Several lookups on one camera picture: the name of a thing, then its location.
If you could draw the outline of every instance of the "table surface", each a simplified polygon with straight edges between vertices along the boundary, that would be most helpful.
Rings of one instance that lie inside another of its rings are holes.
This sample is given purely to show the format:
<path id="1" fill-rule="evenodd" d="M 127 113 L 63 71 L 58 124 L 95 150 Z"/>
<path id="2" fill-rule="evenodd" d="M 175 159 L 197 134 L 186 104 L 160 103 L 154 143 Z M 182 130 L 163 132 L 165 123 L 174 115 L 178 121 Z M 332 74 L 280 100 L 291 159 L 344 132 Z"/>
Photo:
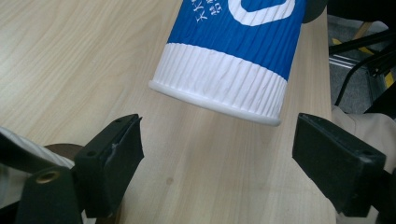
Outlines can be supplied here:
<path id="1" fill-rule="evenodd" d="M 335 223 L 291 158 L 299 112 L 331 116 L 326 16 L 303 25 L 282 124 L 148 88 L 181 0 L 0 0 L 0 125 L 39 145 L 87 144 L 143 117 L 145 159 L 121 223 Z"/>

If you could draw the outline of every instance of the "white cloth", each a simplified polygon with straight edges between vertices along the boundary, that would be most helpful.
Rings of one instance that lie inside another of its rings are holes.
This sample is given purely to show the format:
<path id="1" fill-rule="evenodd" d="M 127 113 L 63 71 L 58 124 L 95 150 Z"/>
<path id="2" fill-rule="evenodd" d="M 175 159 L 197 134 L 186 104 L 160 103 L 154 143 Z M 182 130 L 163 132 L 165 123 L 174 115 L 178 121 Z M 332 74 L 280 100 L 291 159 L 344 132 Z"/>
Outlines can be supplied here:
<path id="1" fill-rule="evenodd" d="M 396 122 L 383 114 L 345 114 L 332 108 L 332 122 L 387 156 L 385 170 L 396 168 Z M 368 217 L 337 216 L 338 224 L 374 224 L 378 211 L 370 209 Z"/>
<path id="2" fill-rule="evenodd" d="M 59 156 L 44 147 L 38 146 L 30 140 L 16 135 L 10 130 L 0 127 L 0 133 L 18 146 L 38 157 L 67 168 L 72 168 L 74 166 L 74 163 L 69 159 Z M 29 174 L 23 171 L 10 168 L 0 163 L 0 209 L 21 199 L 24 182 L 29 176 Z M 93 224 L 96 221 L 96 218 L 86 218 L 85 214 L 83 214 L 82 217 L 83 223 L 85 224 Z"/>

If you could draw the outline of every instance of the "blue and white cup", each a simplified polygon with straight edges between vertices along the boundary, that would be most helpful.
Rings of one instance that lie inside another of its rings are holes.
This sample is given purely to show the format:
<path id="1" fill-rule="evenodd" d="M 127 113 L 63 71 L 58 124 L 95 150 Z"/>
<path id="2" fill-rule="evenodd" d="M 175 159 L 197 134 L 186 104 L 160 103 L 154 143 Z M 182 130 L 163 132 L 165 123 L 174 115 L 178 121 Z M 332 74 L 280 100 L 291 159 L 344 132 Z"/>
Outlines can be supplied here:
<path id="1" fill-rule="evenodd" d="M 278 125 L 305 0 L 183 0 L 149 86 Z"/>

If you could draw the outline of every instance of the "wood grain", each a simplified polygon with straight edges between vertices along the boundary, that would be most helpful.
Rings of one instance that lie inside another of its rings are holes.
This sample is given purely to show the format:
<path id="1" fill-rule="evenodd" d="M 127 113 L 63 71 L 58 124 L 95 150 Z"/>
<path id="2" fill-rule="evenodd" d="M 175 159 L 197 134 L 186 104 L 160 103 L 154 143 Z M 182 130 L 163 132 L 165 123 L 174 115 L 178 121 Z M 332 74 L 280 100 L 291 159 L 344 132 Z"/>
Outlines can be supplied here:
<path id="1" fill-rule="evenodd" d="M 299 112 L 330 117 L 326 17 L 303 25 L 282 124 L 267 127 L 148 88 L 180 0 L 0 1 L 0 125 L 85 145 L 143 117 L 121 223 L 335 223 L 291 158 Z"/>

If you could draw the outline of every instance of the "white logo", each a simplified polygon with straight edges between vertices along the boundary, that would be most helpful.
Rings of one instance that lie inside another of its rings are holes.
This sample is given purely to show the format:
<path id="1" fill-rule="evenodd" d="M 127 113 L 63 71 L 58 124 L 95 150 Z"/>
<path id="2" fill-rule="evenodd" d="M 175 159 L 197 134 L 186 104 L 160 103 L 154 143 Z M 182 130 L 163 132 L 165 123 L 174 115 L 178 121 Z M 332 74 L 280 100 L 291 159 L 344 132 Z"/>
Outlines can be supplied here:
<path id="1" fill-rule="evenodd" d="M 294 10 L 295 0 L 286 0 L 285 3 L 273 7 L 262 8 L 248 12 L 242 7 L 242 0 L 228 0 L 228 7 L 233 18 L 243 25 L 257 26 L 267 22 L 286 19 Z"/>

